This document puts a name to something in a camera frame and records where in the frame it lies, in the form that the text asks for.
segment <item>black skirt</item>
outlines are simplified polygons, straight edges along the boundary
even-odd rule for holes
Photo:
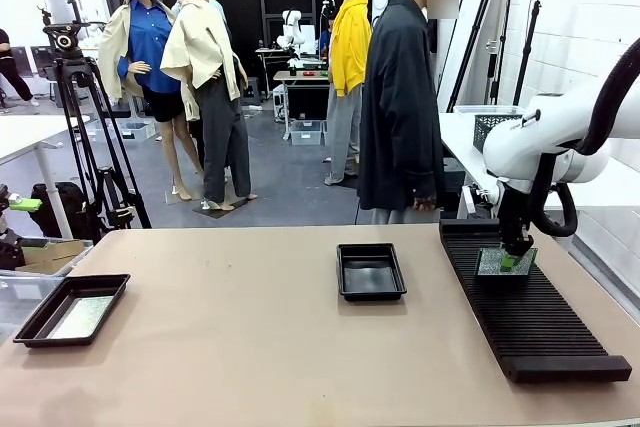
[[[160,94],[144,85],[141,87],[144,93],[144,100],[149,104],[149,108],[157,122],[169,122],[184,112],[180,91],[171,94]]]

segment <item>gray pants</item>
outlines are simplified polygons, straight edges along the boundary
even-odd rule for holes
[[[391,224],[437,224],[440,222],[440,211],[418,212],[409,207],[404,212],[398,210],[373,209],[373,225]]]
[[[329,87],[329,105],[327,107],[327,130],[331,151],[332,182],[344,180],[347,161],[352,165],[360,154],[360,116],[362,113],[362,84],[355,87],[344,97],[338,97],[333,84]]]
[[[238,197],[251,193],[249,139],[239,99],[229,100],[223,77],[211,79],[196,90],[204,138],[204,197],[224,202],[224,168],[229,164]]]

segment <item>black basket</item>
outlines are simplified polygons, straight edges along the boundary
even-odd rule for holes
[[[521,119],[522,115],[476,115],[476,127],[473,132],[473,146],[480,153],[484,149],[484,141],[487,140],[489,132],[505,120]]]

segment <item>square black tray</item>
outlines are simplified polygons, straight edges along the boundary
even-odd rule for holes
[[[67,277],[31,314],[13,339],[27,347],[91,344],[131,276]]]
[[[349,302],[399,300],[407,293],[393,244],[339,245],[338,283]]]

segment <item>black bag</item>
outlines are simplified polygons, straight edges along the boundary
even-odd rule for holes
[[[56,187],[60,192],[60,199],[62,200],[64,211],[67,214],[67,220],[69,221],[73,238],[92,240],[93,235],[91,233],[89,216],[83,212],[82,209],[84,196],[80,187],[73,182],[59,182],[56,183]],[[42,234],[45,237],[61,238],[62,234],[60,233],[60,228],[53,214],[53,207],[51,207],[51,201],[47,194],[47,186],[44,184],[34,185],[31,198],[42,201],[42,206],[36,212],[29,213],[31,219],[38,224],[40,230],[42,230]]]

